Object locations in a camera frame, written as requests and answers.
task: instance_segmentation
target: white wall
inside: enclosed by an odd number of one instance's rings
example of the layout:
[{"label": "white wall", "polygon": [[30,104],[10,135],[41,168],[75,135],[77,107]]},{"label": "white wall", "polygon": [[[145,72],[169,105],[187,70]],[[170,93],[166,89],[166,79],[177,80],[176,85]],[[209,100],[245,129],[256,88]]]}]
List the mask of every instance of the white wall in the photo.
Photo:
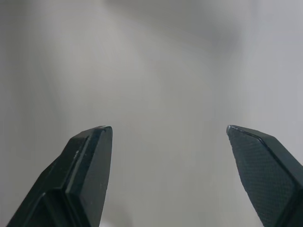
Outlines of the white wall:
[{"label": "white wall", "polygon": [[104,124],[103,224],[262,226],[225,129],[303,162],[300,1],[3,2],[0,226],[70,137]]}]

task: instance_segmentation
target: white background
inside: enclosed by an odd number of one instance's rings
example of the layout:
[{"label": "white background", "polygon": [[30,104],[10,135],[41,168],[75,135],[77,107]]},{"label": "white background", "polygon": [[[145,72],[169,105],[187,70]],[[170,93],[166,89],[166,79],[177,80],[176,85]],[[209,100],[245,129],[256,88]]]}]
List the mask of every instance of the white background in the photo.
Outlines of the white background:
[{"label": "white background", "polygon": [[101,225],[260,227],[225,129],[302,163],[300,0],[5,0],[0,226],[82,130],[111,125]]}]

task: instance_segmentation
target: textured gripper pad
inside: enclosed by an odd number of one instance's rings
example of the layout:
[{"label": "textured gripper pad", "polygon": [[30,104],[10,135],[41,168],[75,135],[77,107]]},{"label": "textured gripper pad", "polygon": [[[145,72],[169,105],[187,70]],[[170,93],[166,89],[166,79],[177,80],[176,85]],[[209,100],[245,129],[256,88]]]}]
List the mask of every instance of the textured gripper pad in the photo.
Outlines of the textured gripper pad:
[{"label": "textured gripper pad", "polygon": [[241,182],[264,227],[280,226],[295,183],[260,138],[233,126],[227,134]]}]

